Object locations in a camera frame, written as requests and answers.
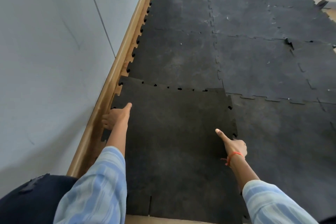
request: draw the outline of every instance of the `sleeve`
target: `sleeve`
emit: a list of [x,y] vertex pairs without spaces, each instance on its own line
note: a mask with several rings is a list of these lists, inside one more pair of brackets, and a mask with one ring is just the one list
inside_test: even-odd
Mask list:
[[124,223],[126,168],[121,152],[108,146],[58,204],[54,223]]
[[243,188],[252,223],[317,224],[317,221],[273,184],[252,180]]

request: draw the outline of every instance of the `shirt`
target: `shirt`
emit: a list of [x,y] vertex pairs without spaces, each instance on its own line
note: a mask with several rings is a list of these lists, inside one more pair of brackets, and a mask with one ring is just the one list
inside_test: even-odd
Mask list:
[[[58,204],[54,223],[124,223],[126,214],[126,167],[121,152],[105,147]],[[252,180],[243,188],[252,223],[317,224],[304,209],[277,186]]]

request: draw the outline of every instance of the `red string bracelet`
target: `red string bracelet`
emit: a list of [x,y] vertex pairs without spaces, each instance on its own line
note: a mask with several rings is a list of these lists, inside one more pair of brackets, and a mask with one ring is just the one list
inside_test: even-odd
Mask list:
[[239,155],[243,156],[243,154],[241,154],[240,152],[234,151],[227,158],[221,158],[221,159],[226,160],[226,163],[225,163],[226,166],[230,166],[230,160],[231,160],[232,156],[235,155],[235,154],[239,154]]

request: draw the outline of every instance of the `person's right arm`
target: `person's right arm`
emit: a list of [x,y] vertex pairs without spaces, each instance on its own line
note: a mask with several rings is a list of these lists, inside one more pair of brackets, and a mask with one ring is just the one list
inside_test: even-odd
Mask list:
[[219,129],[216,133],[225,144],[229,167],[242,190],[252,223],[317,224],[309,213],[277,186],[259,179],[245,160],[247,148],[244,141],[230,140]]

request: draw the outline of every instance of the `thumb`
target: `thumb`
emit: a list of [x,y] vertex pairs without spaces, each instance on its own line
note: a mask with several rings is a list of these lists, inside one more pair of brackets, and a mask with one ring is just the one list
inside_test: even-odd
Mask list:
[[131,110],[132,108],[132,103],[127,103],[127,105],[124,107],[124,109]]
[[215,130],[216,134],[223,140],[224,143],[228,143],[231,141],[223,132],[221,132],[218,128]]

